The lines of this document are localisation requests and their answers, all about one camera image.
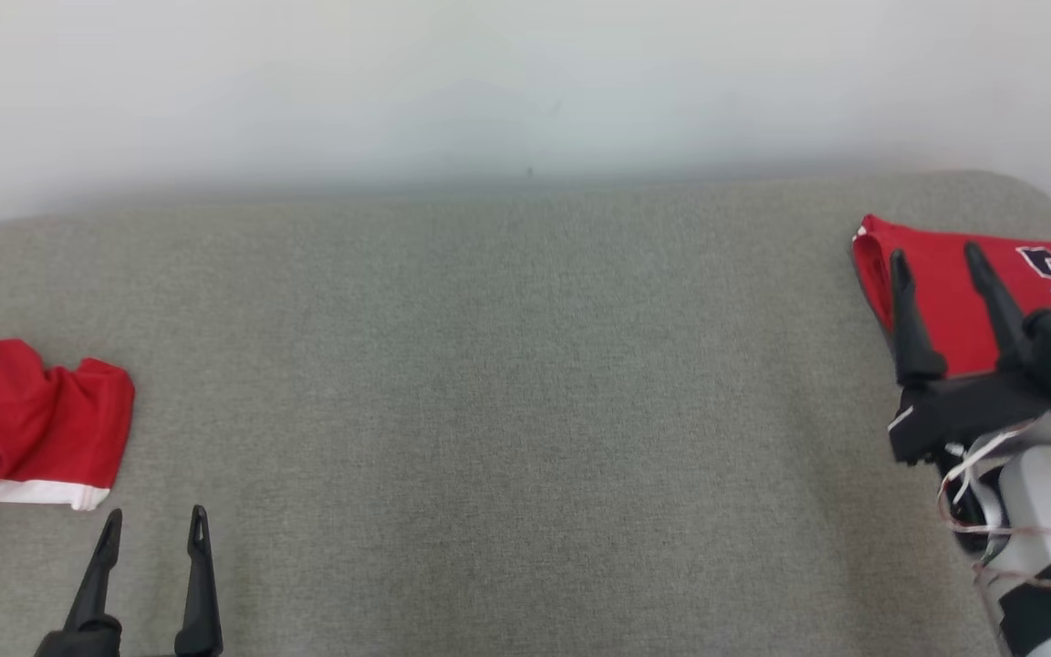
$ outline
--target folded red shirt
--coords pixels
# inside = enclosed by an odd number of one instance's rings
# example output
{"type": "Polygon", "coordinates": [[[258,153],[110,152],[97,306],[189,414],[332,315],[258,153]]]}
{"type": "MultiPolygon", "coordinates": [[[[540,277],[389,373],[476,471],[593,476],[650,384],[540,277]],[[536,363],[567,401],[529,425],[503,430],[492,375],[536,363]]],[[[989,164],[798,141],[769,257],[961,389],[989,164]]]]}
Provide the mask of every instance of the folded red shirt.
{"type": "Polygon", "coordinates": [[[95,509],[120,470],[133,397],[120,367],[43,370],[24,342],[0,341],[0,501],[95,509]]]}
{"type": "Polygon", "coordinates": [[[931,345],[947,358],[947,375],[992,370],[996,342],[984,300],[971,285],[964,245],[975,241],[1026,314],[1051,308],[1051,242],[931,232],[862,220],[853,262],[871,308],[891,331],[889,254],[902,249],[916,283],[916,302],[931,345]]]}

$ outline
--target white wall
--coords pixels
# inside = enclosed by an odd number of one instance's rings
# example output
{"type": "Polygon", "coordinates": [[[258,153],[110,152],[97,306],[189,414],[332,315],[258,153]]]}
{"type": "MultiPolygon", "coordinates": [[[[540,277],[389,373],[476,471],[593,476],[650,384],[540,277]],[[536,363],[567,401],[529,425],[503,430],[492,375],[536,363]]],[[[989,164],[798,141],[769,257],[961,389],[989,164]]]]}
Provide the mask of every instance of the white wall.
{"type": "Polygon", "coordinates": [[[1051,0],[0,1],[0,219],[933,167],[1051,192],[1051,0]]]}

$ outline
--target red cloth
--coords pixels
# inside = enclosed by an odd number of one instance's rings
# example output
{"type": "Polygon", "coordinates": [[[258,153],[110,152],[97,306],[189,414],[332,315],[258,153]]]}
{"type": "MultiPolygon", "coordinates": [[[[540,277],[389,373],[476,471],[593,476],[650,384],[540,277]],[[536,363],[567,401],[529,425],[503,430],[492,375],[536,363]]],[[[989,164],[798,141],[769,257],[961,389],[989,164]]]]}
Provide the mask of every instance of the red cloth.
{"type": "Polygon", "coordinates": [[[108,363],[43,370],[24,342],[0,341],[0,500],[95,508],[120,470],[133,397],[108,363]]]}
{"type": "Polygon", "coordinates": [[[975,241],[992,269],[1026,314],[1051,308],[1051,242],[1006,240],[960,232],[931,232],[888,224],[875,215],[862,220],[853,238],[853,261],[871,308],[887,330],[893,328],[889,254],[902,249],[914,274],[916,302],[931,345],[947,358],[947,374],[991,370],[996,342],[988,310],[971,285],[964,245],[975,241]]]}

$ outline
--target garment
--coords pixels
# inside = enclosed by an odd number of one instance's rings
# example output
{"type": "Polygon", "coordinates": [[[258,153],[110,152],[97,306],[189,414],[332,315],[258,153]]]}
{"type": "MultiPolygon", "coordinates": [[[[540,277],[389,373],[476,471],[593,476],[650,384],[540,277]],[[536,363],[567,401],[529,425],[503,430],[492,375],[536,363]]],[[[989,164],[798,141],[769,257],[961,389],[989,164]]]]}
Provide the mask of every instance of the garment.
{"type": "Polygon", "coordinates": [[[116,366],[43,370],[24,342],[0,341],[0,501],[95,509],[120,470],[133,398],[116,366]]]}
{"type": "Polygon", "coordinates": [[[853,261],[871,308],[891,331],[889,256],[902,249],[916,283],[916,302],[931,345],[947,358],[947,375],[992,370],[996,342],[988,310],[971,285],[964,245],[975,241],[1025,314],[1051,308],[1051,242],[931,232],[862,220],[853,261]]]}

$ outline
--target gray fabric surface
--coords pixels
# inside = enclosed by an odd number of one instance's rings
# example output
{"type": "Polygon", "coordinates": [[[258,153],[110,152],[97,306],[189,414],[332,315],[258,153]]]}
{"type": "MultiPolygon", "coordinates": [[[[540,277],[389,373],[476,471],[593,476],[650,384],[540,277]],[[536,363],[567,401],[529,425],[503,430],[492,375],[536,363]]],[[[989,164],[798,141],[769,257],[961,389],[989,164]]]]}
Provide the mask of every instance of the gray fabric surface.
{"type": "Polygon", "coordinates": [[[107,511],[170,652],[193,502],[226,654],[995,654],[849,242],[1051,240],[982,173],[201,207],[0,225],[0,337],[137,384],[104,508],[0,505],[0,654],[107,511]]]}

